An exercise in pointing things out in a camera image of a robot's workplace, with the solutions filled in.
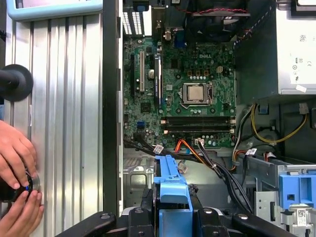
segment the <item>screw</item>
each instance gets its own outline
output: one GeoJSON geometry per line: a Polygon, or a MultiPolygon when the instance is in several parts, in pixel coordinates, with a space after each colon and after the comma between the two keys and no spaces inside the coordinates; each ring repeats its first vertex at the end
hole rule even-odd
{"type": "Polygon", "coordinates": [[[245,214],[238,214],[238,217],[242,220],[247,220],[248,219],[248,216],[245,215],[245,214]]]}
{"type": "Polygon", "coordinates": [[[108,214],[103,214],[102,216],[101,216],[101,219],[109,219],[109,215],[108,214]]]}
{"type": "Polygon", "coordinates": [[[135,213],[138,213],[138,214],[139,214],[139,213],[143,213],[143,212],[144,212],[144,211],[143,211],[142,209],[136,209],[136,210],[135,210],[135,213]]]}
{"type": "Polygon", "coordinates": [[[206,214],[211,214],[213,211],[212,211],[210,208],[205,208],[205,209],[204,209],[204,212],[205,212],[206,214]]]}

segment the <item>red wire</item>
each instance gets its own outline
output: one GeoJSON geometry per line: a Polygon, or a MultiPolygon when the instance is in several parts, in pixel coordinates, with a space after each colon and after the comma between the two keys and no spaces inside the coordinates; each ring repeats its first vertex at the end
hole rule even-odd
{"type": "Polygon", "coordinates": [[[204,11],[195,11],[195,12],[187,11],[187,10],[179,9],[179,8],[177,8],[177,10],[185,12],[185,13],[189,13],[189,14],[194,14],[194,13],[203,14],[203,13],[209,13],[209,12],[213,12],[213,11],[232,11],[232,12],[234,12],[234,11],[241,11],[243,13],[247,13],[247,11],[244,10],[244,9],[227,9],[227,8],[214,8],[214,9],[208,9],[208,10],[204,10],[204,11]]]}

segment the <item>green circuit board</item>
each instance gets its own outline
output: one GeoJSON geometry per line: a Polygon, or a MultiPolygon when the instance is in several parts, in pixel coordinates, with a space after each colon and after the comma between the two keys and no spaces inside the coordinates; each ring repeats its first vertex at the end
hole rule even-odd
{"type": "Polygon", "coordinates": [[[201,138],[207,148],[232,147],[232,135],[223,133],[165,134],[161,120],[164,117],[234,117],[235,80],[234,54],[231,43],[203,43],[195,47],[175,48],[173,43],[157,46],[151,38],[128,39],[124,43],[124,136],[133,139],[140,132],[137,122],[145,123],[142,132],[150,144],[173,148],[178,138],[201,138]],[[155,106],[153,57],[162,58],[161,106],[155,106]],[[144,90],[140,92],[140,53],[145,54],[144,90]],[[134,65],[131,68],[131,56],[134,65]],[[134,82],[131,81],[133,70],[134,82]],[[183,103],[184,86],[195,85],[194,99],[203,99],[203,105],[183,103]],[[209,98],[199,98],[201,90],[208,90],[209,98]]]}

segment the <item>hand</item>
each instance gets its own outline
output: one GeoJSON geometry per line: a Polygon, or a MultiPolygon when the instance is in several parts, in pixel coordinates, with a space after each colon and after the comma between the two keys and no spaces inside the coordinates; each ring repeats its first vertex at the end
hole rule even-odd
{"type": "Polygon", "coordinates": [[[44,207],[41,206],[41,193],[32,191],[28,201],[28,192],[24,191],[8,213],[0,220],[1,237],[27,237],[40,224],[44,207]]]}
{"type": "Polygon", "coordinates": [[[29,182],[25,166],[30,175],[36,177],[35,164],[36,152],[32,143],[14,127],[0,121],[0,177],[14,189],[18,189],[20,184],[26,187],[29,182]]]}

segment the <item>pci slot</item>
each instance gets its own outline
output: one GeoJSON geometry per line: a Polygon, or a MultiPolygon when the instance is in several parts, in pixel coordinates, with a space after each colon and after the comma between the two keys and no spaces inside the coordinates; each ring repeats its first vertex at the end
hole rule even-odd
{"type": "Polygon", "coordinates": [[[140,86],[139,86],[139,91],[140,92],[145,92],[145,52],[141,51],[139,53],[140,56],[140,86]]]}
{"type": "Polygon", "coordinates": [[[135,97],[135,54],[130,55],[130,95],[135,97]]]}

